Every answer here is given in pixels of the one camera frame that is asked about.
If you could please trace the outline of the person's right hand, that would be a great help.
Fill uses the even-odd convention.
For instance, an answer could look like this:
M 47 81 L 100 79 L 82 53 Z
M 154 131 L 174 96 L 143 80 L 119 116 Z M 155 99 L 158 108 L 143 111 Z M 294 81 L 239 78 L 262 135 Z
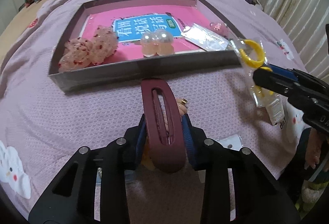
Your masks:
M 320 163 L 321 149 L 325 144 L 328 144 L 328 137 L 316 129 L 311 128 L 305 160 L 307 165 L 312 169 L 315 169 L 316 165 Z

